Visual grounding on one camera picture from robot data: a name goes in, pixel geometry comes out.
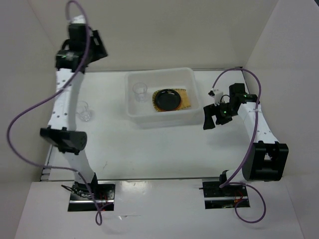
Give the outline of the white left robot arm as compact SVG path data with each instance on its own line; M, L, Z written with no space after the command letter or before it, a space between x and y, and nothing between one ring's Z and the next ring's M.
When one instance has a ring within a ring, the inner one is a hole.
M78 95L88 65L107 57L108 53L97 30L84 23L68 25L69 38L55 56L56 92L48 126L40 136L63 155L74 171L74 184L69 189L79 196L94 199L99 194L96 173L85 153L87 134L76 129Z

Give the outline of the right arm metal base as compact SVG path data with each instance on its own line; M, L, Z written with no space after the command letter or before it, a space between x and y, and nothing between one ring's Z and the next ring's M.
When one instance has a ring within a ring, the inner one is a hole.
M219 187L219 179L203 179L199 190L203 192L205 209L233 209L250 207L248 193L245 186L230 185Z

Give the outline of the left arm metal base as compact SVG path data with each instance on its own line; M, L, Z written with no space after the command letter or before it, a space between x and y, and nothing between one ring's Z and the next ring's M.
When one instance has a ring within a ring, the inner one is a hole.
M87 191L86 187L84 187L83 190L77 189L75 184L73 184L72 187L64 185L62 185L62 187L70 191L70 199L68 204L69 212L97 211L92 197ZM98 192L94 194L94 196L97 205L99 208L102 208L102 211L114 210L115 188L116 185L114 183L102 182L98 185Z

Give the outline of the black round plate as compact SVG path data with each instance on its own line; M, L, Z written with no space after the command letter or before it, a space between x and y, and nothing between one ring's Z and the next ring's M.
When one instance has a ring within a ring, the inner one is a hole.
M155 106L161 111L174 111L180 104L181 96L173 89L159 90L155 95Z

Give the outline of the woven bamboo tray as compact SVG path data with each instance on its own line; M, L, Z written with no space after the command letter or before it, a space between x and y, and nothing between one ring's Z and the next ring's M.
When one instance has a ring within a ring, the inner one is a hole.
M187 108L190 108L191 107L191 103L190 103L190 100L189 100L189 97L187 95L187 92L186 92L186 89L173 89L175 91L177 91L180 96L181 96L181 104L180 106L174 110L174 111L179 111L179 110L184 110L184 109L187 109ZM157 111L157 112L162 112L158 107L155 106L155 95L156 93L158 92L159 90L155 91L152 95L152 104L153 104L153 107L154 109Z

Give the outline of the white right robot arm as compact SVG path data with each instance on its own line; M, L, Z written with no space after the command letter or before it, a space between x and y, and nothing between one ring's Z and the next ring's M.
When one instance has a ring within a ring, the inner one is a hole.
M235 83L229 87L228 98L218 89L208 93L214 103L204 110L203 129L213 129L216 125L225 125L239 116L247 130L250 144L238 169L223 171L219 176L218 190L224 196L231 195L235 182L280 181L284 172L289 148L271 132L262 113L258 96L245 91L243 83Z

